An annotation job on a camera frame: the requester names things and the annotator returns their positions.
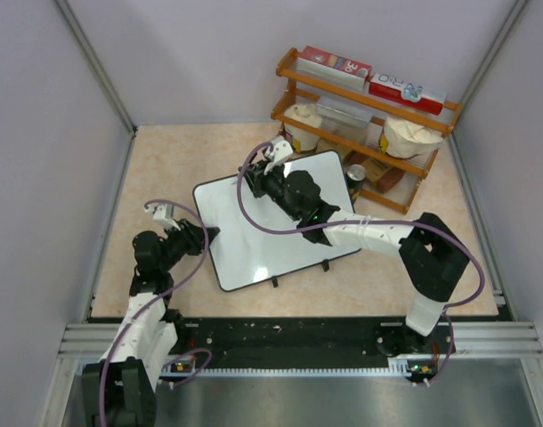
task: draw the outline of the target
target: white board surface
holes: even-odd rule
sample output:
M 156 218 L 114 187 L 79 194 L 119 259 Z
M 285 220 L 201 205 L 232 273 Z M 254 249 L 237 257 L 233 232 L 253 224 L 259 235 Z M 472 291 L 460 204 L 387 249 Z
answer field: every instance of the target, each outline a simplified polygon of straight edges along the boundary
M 353 210 L 335 151 L 287 162 L 284 174 L 295 170 L 306 170 L 311 174 L 321 188 L 323 200 L 344 210 Z M 236 176 L 231 176 L 200 184 L 193 190 L 202 221 L 207 226 L 220 228 L 220 234 L 210 246 L 210 255 L 222 290 L 240 289 L 358 250 L 350 246 L 313 244 L 301 234 L 276 236 L 257 230 L 239 210 L 237 181 Z M 264 227 L 273 230 L 296 227 L 297 222 L 269 197 L 254 198 L 245 181 L 242 182 L 242 200 L 248 214 Z

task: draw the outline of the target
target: red box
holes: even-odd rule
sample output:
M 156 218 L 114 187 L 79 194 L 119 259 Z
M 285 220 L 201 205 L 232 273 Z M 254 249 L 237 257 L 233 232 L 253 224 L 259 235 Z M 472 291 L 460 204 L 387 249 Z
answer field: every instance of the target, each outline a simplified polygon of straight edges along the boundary
M 339 84 L 347 84 L 361 91 L 370 75 L 372 67 L 356 60 L 347 60 L 333 53 L 307 46 L 297 58 L 299 70 L 316 72 L 321 76 L 332 77 Z
M 432 91 L 380 73 L 372 77 L 369 93 L 435 115 L 442 112 L 447 96 L 446 92 Z

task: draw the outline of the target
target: purple cable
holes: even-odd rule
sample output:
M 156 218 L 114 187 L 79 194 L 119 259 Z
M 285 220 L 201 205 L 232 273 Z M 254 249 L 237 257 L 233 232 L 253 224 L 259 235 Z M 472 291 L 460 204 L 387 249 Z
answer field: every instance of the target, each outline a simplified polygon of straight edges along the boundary
M 184 278 L 183 280 L 181 280 L 179 283 L 177 283 L 176 285 L 171 287 L 170 289 L 167 289 L 164 293 L 157 295 L 155 298 L 153 298 L 152 300 L 147 302 L 145 305 L 143 305 L 139 309 L 139 311 L 137 311 L 135 313 L 135 315 L 132 317 L 132 320 L 138 319 L 141 316 L 141 314 L 143 314 L 155 302 L 157 302 L 158 300 L 160 300 L 162 298 L 165 298 L 166 296 L 172 294 L 175 290 L 177 290 L 179 287 L 181 287 L 186 282 L 188 282 L 192 278 L 192 276 L 194 276 L 196 274 L 196 272 L 200 269 L 203 262 L 207 258 L 208 247 L 210 245 L 210 243 L 208 241 L 207 227 L 204 225 L 204 222 L 202 222 L 200 217 L 194 211 L 192 211 L 191 209 L 189 209 L 185 205 L 181 205 L 180 203 L 173 202 L 172 200 L 166 200 L 164 198 L 154 198 L 152 200 L 149 200 L 147 203 L 145 203 L 145 208 L 149 207 L 149 205 L 151 205 L 153 203 L 166 203 L 166 204 L 169 204 L 169 205 L 173 205 L 173 206 L 176 206 L 176 207 L 182 209 L 184 212 L 190 214 L 199 223 L 200 227 L 202 228 L 202 232 L 204 233 L 204 248 L 202 250 L 202 255 L 200 256 L 199 263 L 196 265 L 196 267 L 194 269 L 192 269 L 192 271 L 189 273 L 189 275 L 186 278 Z M 133 323 L 128 323 L 127 325 L 125 325 L 125 327 L 123 329 L 121 329 L 121 332 L 119 332 L 118 337 L 115 339 L 113 344 L 111 344 L 111 350 L 109 351 L 107 357 L 105 358 L 105 362 L 103 363 L 103 369 L 101 371 L 101 378 L 100 378 L 100 395 L 99 395 L 100 425 L 101 425 L 101 427 L 107 427 L 108 426 L 107 423 L 106 423 L 106 420 L 105 420 L 105 380 L 107 378 L 109 364 L 111 363 L 111 359 L 113 358 L 113 355 L 115 354 L 115 350 L 119 346 L 119 343 L 121 342 L 123 337 L 126 335 L 127 331 L 129 330 L 129 328 L 131 327 L 132 324 Z
M 257 222 L 255 222 L 248 215 L 248 213 L 246 211 L 246 208 L 244 207 L 244 202 L 242 202 L 242 191 L 241 191 L 242 190 L 242 180 L 244 179 L 244 174 L 246 173 L 247 168 L 250 166 L 250 163 L 255 158 L 258 151 L 260 149 L 267 149 L 267 148 L 273 149 L 273 144 L 271 142 L 269 142 L 269 141 L 259 144 L 257 147 L 255 147 L 250 152 L 250 154 L 247 155 L 246 160 L 244 161 L 244 164 L 242 165 L 242 167 L 241 167 L 241 169 L 239 171 L 238 183 L 236 185 L 236 196 L 238 198 L 239 210 L 242 212 L 242 215 L 244 215 L 244 218 L 246 218 L 246 220 L 252 226 L 254 226 L 255 228 L 257 228 L 260 231 L 263 231 L 264 233 L 269 233 L 269 234 L 274 234 L 274 235 L 289 235 L 289 234 L 303 233 L 303 232 L 311 231 L 311 230 L 325 229 L 327 227 L 334 227 L 336 225 L 359 225 L 359 224 L 364 223 L 364 222 L 359 221 L 359 220 L 344 220 L 344 221 L 326 222 L 326 223 L 316 224 L 316 225 L 312 225 L 312 226 L 309 226 L 309 227 L 302 227 L 301 229 L 294 229 L 294 230 L 272 230 L 272 229 L 265 228 L 265 227 L 261 226 L 260 224 L 258 224 Z M 453 345 L 454 345 L 454 343 L 453 343 L 453 325 L 451 324 L 450 317 L 446 314 L 446 310 L 451 308 L 451 307 L 459 307 L 460 305 L 467 304 L 468 302 L 471 302 L 475 298 L 477 298 L 481 294 L 483 289 L 485 288 L 485 272 L 483 271 L 483 268 L 480 265 L 480 263 L 477 261 L 477 259 L 473 256 L 473 254 L 471 252 L 469 252 L 469 250 L 461 242 L 459 242 L 456 238 L 450 236 L 449 234 L 445 233 L 444 231 L 436 229 L 435 227 L 433 227 L 431 225 L 426 225 L 426 224 L 423 224 L 421 222 L 406 221 L 406 220 L 370 220 L 369 224 L 407 225 L 407 226 L 412 226 L 412 227 L 418 227 L 419 229 L 422 229 L 422 230 L 430 231 L 430 232 L 440 236 L 441 238 L 444 238 L 445 240 L 450 242 L 452 245 L 454 245 L 457 249 L 459 249 L 469 259 L 469 261 L 472 262 L 472 264 L 475 266 L 475 269 L 477 270 L 477 274 L 479 275 L 479 286 L 477 287 L 477 289 L 475 290 L 475 292 L 473 294 L 471 294 L 470 296 L 468 296 L 467 298 L 465 298 L 465 299 L 463 299 L 461 301 L 450 302 L 450 303 L 446 304 L 443 307 L 442 315 L 448 321 L 448 324 L 449 324 L 449 327 L 450 327 L 450 346 L 448 348 L 448 352 L 445 355 L 445 359 L 443 360 L 443 363 L 440 366 L 440 369 L 438 370 L 438 372 L 436 373 L 434 378 L 432 378 L 432 380 L 430 380 L 428 382 L 428 385 L 431 385 L 432 383 L 434 383 L 435 379 L 441 374 L 442 370 L 446 367 L 446 365 L 448 364 L 448 361 L 450 360 L 451 353 L 453 352 Z
M 204 371 L 204 368 L 207 367 L 207 365 L 210 363 L 210 360 L 212 360 L 212 351 L 210 351 L 210 349 L 206 349 L 204 347 L 199 347 L 197 349 L 189 350 L 186 353 L 183 353 L 183 354 L 177 356 L 176 358 L 174 358 L 170 362 L 166 362 L 163 365 L 163 367 L 170 367 L 171 365 L 178 362 L 179 360 L 182 360 L 182 359 L 186 358 L 187 356 L 190 356 L 191 354 L 196 354 L 196 353 L 206 353 L 208 355 L 208 359 L 202 364 L 202 366 L 200 368 L 195 369 L 194 374 L 187 376 L 184 380 L 179 381 L 178 383 L 175 383 L 174 385 L 183 385 L 183 384 L 186 384 L 186 383 L 190 383 L 192 380 L 194 380 L 194 378 L 198 374 L 200 374 L 202 371 Z

